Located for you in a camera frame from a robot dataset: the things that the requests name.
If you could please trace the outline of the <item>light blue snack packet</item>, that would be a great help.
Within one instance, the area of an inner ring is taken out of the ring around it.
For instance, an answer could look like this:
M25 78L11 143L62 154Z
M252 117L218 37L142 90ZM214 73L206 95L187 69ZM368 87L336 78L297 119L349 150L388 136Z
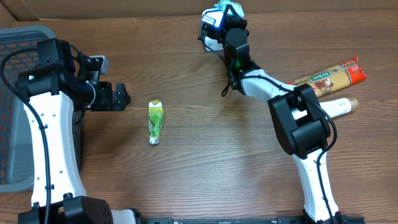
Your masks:
M227 14L233 15L232 10L227 9L227 6L231 5L238 16L244 17L244 11L242 5L232 0L220 0L214 5L215 8L221 10L222 12L227 12Z

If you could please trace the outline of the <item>green snack packet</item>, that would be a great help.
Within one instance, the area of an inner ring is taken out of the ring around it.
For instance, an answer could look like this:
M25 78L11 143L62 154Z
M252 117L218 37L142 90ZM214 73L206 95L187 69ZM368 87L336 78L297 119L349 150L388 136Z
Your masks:
M157 145L160 143L163 122L164 109L162 102L160 100L150 101L148 108L149 144Z

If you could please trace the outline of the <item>orange spaghetti pasta packet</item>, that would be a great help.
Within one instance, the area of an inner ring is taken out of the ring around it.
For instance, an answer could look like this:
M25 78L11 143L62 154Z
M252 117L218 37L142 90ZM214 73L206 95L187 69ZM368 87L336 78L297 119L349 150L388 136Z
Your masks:
M288 82L288 84L295 86L309 84L316 96L322 97L365 79L367 76L358 65L358 57L355 57L313 75Z

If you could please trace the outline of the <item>white tube with tan cap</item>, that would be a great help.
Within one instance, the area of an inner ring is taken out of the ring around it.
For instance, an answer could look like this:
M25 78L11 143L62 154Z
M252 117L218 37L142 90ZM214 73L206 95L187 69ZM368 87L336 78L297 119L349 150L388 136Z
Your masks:
M320 103L320 106L327 112L329 117L334 118L356 111L359 103L356 98L340 98L337 100L322 102Z

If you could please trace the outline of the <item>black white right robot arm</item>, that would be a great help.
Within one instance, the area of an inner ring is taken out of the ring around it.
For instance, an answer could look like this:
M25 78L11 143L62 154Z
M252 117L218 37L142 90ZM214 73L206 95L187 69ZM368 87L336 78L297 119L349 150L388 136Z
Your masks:
M232 4L224 9L203 11L198 40L217 42L218 54L226 67L230 88L255 97L268 105L275 134L281 148L294 158L304 193L303 215L306 223L343 223L333 200L326 166L326 153L333 146L328 137L337 138L331 116L320 106L313 88L288 85L267 75L249 53L247 21Z

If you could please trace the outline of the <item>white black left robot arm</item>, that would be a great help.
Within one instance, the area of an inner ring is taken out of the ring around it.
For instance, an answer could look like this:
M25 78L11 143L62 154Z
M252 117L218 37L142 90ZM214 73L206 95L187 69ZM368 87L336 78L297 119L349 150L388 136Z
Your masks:
M125 109L131 99L124 84L102 82L106 57L87 56L64 40L43 40L35 49L38 65L16 84L30 122L35 177L32 208L19 223L135 223L133 210L87 196L73 137L74 112Z

